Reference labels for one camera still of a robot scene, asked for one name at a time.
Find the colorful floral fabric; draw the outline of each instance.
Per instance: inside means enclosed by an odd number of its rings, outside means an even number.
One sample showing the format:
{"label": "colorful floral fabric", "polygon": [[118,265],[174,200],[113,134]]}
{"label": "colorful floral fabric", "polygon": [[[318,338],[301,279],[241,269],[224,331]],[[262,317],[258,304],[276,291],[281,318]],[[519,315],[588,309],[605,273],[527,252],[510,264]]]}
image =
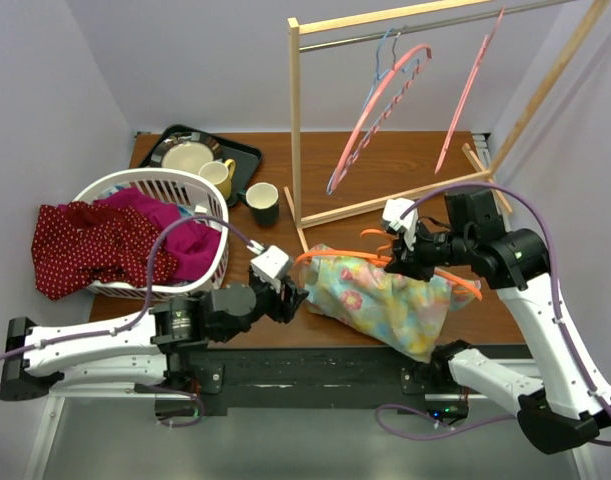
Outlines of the colorful floral fabric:
{"label": "colorful floral fabric", "polygon": [[[317,245],[313,250],[326,250]],[[448,311],[472,301],[454,293],[452,283],[430,282],[383,272],[365,260],[344,256],[314,257],[299,272],[309,291],[309,308],[370,335],[414,360],[428,362]],[[480,288],[479,282],[472,282]]]}

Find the cup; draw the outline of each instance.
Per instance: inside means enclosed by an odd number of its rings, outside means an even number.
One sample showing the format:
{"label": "cup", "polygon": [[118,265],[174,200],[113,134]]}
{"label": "cup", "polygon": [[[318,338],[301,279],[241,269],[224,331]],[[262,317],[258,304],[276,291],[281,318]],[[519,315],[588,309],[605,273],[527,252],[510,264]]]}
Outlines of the cup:
{"label": "cup", "polygon": [[278,189],[271,183],[256,183],[238,192],[238,198],[250,208],[261,227],[271,227],[278,220]]}
{"label": "cup", "polygon": [[201,167],[198,176],[214,185],[225,200],[232,194],[232,177],[236,170],[236,162],[230,158],[224,162],[209,162]]}
{"label": "cup", "polygon": [[213,161],[214,152],[207,145],[186,142],[170,148],[161,161],[161,167],[196,175],[203,165]]}

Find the brown tabletop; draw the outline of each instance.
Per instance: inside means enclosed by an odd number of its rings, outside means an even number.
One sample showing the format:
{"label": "brown tabletop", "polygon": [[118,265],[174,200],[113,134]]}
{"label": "brown tabletop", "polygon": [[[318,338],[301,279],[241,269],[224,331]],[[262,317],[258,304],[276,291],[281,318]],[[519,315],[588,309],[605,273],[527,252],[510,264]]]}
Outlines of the brown tabletop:
{"label": "brown tabletop", "polygon": [[[332,196],[325,186],[347,140],[347,133],[304,133],[302,135],[302,194],[303,215],[351,205],[422,186],[439,180],[464,175],[473,171],[461,152],[463,143],[472,144],[466,132],[456,132],[445,164],[439,175],[433,170],[440,151],[444,132],[381,132],[370,142],[358,162]],[[237,133],[221,136],[253,145],[263,152],[263,162],[250,184],[263,181],[276,185],[281,191],[280,217],[271,228],[257,227],[245,206],[230,209],[230,221],[247,236],[261,243],[275,244],[292,256],[302,253],[292,222],[283,187],[291,186],[289,133]],[[136,138],[130,168],[139,165],[158,135],[140,134]],[[374,251],[378,245],[362,240],[359,233],[365,228],[378,228],[380,211],[340,220],[305,230],[311,246],[325,243],[331,247]],[[422,215],[447,221],[442,199],[428,202],[421,208]],[[238,239],[229,240],[229,263],[225,282],[247,282],[251,253]],[[468,268],[451,269],[465,278],[473,278]],[[483,288],[483,302],[474,301],[460,311],[447,315],[439,341],[463,339],[471,343],[524,343],[513,318],[498,297]],[[105,320],[137,311],[141,303],[97,296],[90,321]],[[369,345],[378,343],[334,319],[315,315],[302,307],[289,325],[279,325],[264,318],[249,333],[241,334],[226,346],[230,347],[321,347],[339,345]]]}

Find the laundry basket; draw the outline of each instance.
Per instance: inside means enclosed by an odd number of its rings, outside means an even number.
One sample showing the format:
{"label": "laundry basket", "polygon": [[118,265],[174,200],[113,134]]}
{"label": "laundry basket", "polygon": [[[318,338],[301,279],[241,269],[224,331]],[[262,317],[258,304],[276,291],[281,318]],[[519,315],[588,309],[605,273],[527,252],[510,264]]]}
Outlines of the laundry basket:
{"label": "laundry basket", "polygon": [[[162,202],[183,206],[190,211],[198,207],[208,215],[229,220],[227,204],[221,193],[197,175],[167,168],[135,168],[113,173],[92,183],[74,201],[92,203],[107,198],[120,188],[136,187],[141,193]],[[154,285],[153,298],[166,300],[178,295],[190,295],[199,290],[219,288],[225,276],[228,259],[227,228],[216,222],[200,221],[221,232],[216,256],[205,275],[193,283],[178,286]],[[145,288],[135,288],[123,282],[101,283],[87,287],[94,293],[109,297],[144,298]]]}

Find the metal rod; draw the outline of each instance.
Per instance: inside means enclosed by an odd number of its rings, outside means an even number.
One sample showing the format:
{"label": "metal rod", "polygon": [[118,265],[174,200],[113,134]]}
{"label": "metal rod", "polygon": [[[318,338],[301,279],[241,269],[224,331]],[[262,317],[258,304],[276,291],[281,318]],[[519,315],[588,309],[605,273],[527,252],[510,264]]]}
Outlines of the metal rod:
{"label": "metal rod", "polygon": [[[530,10],[536,10],[538,8],[553,7],[555,5],[561,5],[563,3],[569,3],[574,0],[547,0],[539,3],[530,3],[528,5],[521,5],[519,7],[505,9],[504,15],[511,15],[513,13],[523,13]],[[453,18],[451,20],[442,20],[440,22],[426,23],[423,25],[416,25],[413,27],[403,27],[396,30],[392,30],[387,36],[393,37],[395,35],[406,35],[408,33],[424,32],[426,30],[433,30],[435,28],[451,27],[453,25],[460,25],[461,23],[477,22],[479,20],[486,20],[488,18],[497,17],[501,13],[500,9],[493,12],[479,13],[477,15],[469,15],[467,17]],[[299,48],[300,53],[315,52],[316,50],[325,50],[327,48],[342,47],[345,45],[352,45],[354,43],[371,42],[373,40],[380,40],[387,32],[371,33],[369,35],[362,35],[360,37],[345,38],[342,40],[334,40],[325,43],[316,43],[313,45],[303,45]]]}

